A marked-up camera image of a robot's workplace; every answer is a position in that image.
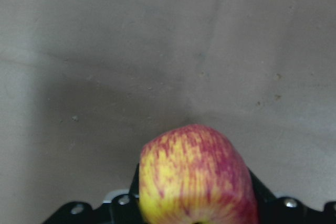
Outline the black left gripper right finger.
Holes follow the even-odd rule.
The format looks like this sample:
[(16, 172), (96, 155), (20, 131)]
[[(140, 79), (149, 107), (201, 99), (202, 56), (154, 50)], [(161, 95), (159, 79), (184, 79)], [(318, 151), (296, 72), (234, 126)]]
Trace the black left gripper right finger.
[(315, 210), (294, 197), (275, 196), (251, 170), (249, 173), (260, 223), (335, 223), (335, 201), (325, 203), (321, 211)]

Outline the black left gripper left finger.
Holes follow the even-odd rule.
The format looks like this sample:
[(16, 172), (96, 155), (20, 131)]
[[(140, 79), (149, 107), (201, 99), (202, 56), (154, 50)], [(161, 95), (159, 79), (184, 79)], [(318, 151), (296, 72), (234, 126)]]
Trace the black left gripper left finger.
[(94, 209), (89, 203), (72, 201), (62, 205), (43, 223), (143, 223), (139, 208), (139, 165), (129, 189), (109, 192)]

